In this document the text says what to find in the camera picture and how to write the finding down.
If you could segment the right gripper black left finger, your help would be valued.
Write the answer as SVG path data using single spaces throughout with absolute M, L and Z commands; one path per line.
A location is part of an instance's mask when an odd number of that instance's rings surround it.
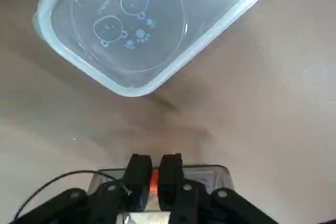
M 92 193 L 70 188 L 29 212 L 23 209 L 40 192 L 62 178 L 92 174 L 105 178 Z M 142 212 L 149 197 L 152 161 L 148 155 L 133 154 L 121 178 L 102 170 L 75 170 L 50 180 L 38 188 L 18 209 L 16 223 L 116 223 L 126 212 Z

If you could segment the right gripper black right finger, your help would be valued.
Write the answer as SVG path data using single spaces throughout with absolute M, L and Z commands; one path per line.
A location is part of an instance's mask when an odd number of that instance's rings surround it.
M 230 188 L 209 194 L 204 184 L 185 178 L 181 154 L 161 159 L 159 205 L 170 213 L 169 223 L 276 223 Z

